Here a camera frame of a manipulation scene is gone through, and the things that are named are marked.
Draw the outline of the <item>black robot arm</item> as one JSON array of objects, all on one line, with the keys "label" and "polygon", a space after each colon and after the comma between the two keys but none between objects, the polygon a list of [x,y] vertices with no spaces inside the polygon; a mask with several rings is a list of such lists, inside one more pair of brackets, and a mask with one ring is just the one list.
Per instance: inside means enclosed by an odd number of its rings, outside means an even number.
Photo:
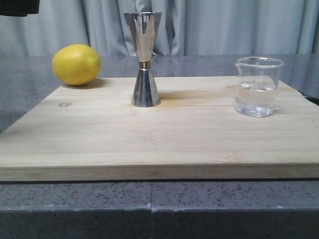
[{"label": "black robot arm", "polygon": [[18,17],[38,14],[39,4],[40,0],[0,0],[0,14]]}]

